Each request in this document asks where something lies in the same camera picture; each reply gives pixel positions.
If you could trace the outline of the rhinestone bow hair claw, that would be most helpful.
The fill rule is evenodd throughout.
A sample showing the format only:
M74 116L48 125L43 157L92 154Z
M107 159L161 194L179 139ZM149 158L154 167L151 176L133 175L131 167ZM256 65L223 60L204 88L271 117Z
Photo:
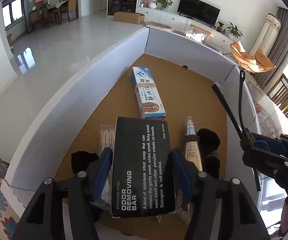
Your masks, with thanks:
M175 207L176 215L189 225L193 215L193 205L183 197L182 190L179 188L177 188L176 192Z

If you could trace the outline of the purple tinted glasses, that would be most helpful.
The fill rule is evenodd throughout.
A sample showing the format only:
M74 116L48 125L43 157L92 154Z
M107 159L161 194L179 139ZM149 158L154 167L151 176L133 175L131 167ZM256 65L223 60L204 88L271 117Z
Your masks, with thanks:
M240 70L235 66L221 85L223 96L225 97L233 116L237 120L237 124L240 124L238 115L239 76ZM246 83L243 84L241 111L244 126L248 128L250 132L260 133L258 117ZM256 189L254 172L252 168L244 165L242 155L243 150L240 147L240 138L231 122L231 119L228 118L225 179L230 180L235 177L239 178L248 190L249 194L252 195L252 197L256 197L258 191Z

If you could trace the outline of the red black cloth pouch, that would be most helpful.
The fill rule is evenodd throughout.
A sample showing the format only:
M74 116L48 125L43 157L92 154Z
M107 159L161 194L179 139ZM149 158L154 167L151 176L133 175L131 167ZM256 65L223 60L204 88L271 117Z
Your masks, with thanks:
M202 168L214 179L219 179L220 159L218 148L220 139L218 135L210 129L201 128L197 132L199 137L199 149L201 154Z

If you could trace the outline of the black velvet bow scrunchie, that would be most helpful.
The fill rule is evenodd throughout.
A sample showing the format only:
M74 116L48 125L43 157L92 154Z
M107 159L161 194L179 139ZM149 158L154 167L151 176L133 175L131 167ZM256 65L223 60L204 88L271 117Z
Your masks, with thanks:
M86 151L77 151L71 154L71 169L73 174L80 171L86 171L90 163L97 161L98 155L96 153L89 153Z

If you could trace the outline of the gold silver cosmetic tube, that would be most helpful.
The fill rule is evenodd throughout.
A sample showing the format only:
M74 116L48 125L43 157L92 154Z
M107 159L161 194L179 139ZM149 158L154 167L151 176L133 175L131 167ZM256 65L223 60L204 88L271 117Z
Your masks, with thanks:
M203 171L201 154L199 149L199 137L196 134L195 125L191 116L185 120L184 156L195 164L198 171Z

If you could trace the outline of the black odor removing bar box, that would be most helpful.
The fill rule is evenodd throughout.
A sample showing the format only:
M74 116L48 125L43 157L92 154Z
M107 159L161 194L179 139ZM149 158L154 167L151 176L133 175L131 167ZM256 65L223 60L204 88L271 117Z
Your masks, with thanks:
M175 212L167 123L119 116L115 132L111 215L137 218Z

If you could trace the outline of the bag of cotton swabs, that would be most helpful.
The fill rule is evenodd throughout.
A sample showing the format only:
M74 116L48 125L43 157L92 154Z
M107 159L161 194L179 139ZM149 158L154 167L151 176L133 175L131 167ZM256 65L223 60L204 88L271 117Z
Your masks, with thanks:
M112 163L115 148L115 127L112 125L101 125L99 132L99 159L100 166L99 182L103 184L103 190L95 197L95 203L104 210L111 208L111 184L113 181Z

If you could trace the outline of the blue white ointment box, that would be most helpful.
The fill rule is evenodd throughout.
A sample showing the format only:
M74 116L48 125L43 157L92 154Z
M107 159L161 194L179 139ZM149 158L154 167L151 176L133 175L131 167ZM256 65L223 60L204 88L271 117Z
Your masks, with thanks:
M142 119L163 120L164 105L147 67L132 67L132 82Z

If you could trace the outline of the grey curtain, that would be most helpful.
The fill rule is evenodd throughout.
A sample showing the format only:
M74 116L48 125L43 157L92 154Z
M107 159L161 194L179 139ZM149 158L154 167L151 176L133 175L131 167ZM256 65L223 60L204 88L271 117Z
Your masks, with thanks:
M258 85L266 94L276 85L288 64L288 10L279 7L276 17L281 21L281 31L268 54L276 67L255 75Z

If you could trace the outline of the covered standing air conditioner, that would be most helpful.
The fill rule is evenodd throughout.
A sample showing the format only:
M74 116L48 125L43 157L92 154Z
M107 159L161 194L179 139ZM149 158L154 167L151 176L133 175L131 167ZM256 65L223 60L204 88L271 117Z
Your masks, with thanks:
M271 13L268 13L265 24L259 34L252 50L251 55L254 55L257 50L262 50L266 55L269 54L282 27L281 21Z

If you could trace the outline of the small dark potted plant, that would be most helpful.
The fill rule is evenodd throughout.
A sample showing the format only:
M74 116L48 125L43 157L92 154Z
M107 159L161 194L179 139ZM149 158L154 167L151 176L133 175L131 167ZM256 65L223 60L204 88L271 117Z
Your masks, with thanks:
M222 33L224 25L225 25L224 22L219 21L216 31L218 31L219 33Z

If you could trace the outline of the white cardboard storage box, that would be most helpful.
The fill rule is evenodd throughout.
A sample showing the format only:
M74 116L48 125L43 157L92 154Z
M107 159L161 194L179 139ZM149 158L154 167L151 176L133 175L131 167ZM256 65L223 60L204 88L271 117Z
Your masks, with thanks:
M164 105L171 151L184 143L184 117L227 131L235 117L221 85L236 65L210 48L182 36L142 28L96 56L73 75L37 115L21 140L2 190L20 219L46 178L52 178L89 119L113 121L142 119L137 103L132 67L149 68ZM233 124L238 132L243 124ZM166 215L114 218L120 228L138 226L147 237L176 239L182 229L175 212Z

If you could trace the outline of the small wooden bench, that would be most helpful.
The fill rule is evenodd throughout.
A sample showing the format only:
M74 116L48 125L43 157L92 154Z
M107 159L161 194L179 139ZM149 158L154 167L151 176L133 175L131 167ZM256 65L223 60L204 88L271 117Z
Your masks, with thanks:
M203 44L206 44L207 41L214 37L213 33L211 31L208 31L206 29L202 29L196 25L191 24L190 27L192 28L192 34L190 36L191 39L196 40L196 37L200 36L200 42Z

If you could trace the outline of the black flat screen television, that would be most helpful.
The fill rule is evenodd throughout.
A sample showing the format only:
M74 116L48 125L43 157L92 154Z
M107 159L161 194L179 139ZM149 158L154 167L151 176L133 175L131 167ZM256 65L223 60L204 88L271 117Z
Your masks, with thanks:
M215 25L220 9L201 0L180 0L177 12L208 25Z

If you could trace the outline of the green potted plant left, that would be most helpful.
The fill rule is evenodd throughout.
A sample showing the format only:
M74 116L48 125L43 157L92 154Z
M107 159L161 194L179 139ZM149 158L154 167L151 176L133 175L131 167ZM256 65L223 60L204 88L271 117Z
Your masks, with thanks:
M160 4L161 10L167 10L174 4L172 0L157 0L156 3Z

